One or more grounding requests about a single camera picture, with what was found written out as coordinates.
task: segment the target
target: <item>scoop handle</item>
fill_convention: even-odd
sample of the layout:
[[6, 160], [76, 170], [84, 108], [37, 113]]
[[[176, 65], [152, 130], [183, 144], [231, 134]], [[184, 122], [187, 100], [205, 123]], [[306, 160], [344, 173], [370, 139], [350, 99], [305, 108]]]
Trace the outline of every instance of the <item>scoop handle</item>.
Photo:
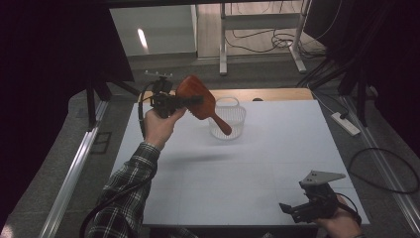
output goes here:
[[229, 136], [232, 133], [232, 127], [228, 125], [222, 118], [220, 118], [216, 113], [214, 113], [211, 118], [213, 118], [214, 122], [219, 126], [220, 130], [222, 130], [223, 134]]

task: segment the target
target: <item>orange-brown object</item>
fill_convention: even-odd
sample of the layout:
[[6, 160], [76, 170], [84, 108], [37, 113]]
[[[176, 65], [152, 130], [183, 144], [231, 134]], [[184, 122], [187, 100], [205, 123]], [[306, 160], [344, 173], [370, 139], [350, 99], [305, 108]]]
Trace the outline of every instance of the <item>orange-brown object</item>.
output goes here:
[[222, 132], [229, 136], [232, 133], [232, 128], [216, 112], [216, 99], [213, 94], [207, 89], [203, 82], [194, 75], [187, 76], [176, 88], [175, 95], [181, 98], [189, 98], [191, 96], [203, 96], [202, 104], [188, 105], [186, 108], [199, 120], [204, 120], [208, 117], [213, 118]]

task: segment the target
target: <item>plaid sleeve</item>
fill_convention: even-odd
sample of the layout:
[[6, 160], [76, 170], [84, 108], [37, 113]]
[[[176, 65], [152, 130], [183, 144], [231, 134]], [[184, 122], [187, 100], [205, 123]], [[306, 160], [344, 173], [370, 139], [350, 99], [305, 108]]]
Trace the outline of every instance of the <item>plaid sleeve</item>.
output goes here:
[[[158, 167], [159, 154], [160, 151], [153, 145], [141, 143], [132, 158], [110, 177], [98, 204], [147, 179]], [[98, 212], [88, 236], [139, 237], [150, 190], [151, 183], [148, 182]]]

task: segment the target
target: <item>white wall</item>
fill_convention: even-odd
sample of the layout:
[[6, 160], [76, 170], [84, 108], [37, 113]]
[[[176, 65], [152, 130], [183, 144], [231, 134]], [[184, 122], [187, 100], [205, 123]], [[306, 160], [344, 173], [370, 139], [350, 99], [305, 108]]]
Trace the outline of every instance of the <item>white wall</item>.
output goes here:
[[147, 52], [139, 39], [142, 29], [150, 55], [194, 53], [195, 8], [187, 6], [111, 9], [111, 15], [127, 57]]

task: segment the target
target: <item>white power strip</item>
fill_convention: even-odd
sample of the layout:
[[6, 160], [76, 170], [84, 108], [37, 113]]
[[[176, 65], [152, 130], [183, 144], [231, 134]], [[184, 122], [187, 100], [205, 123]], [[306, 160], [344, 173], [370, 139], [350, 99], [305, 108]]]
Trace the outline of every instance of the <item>white power strip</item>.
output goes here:
[[354, 126], [349, 120], [345, 119], [341, 119], [340, 118], [341, 114], [340, 112], [336, 112], [333, 115], [331, 115], [331, 117], [334, 119], [334, 121], [336, 121], [340, 126], [342, 126], [347, 132], [350, 133], [350, 135], [355, 136], [358, 135], [361, 131]]

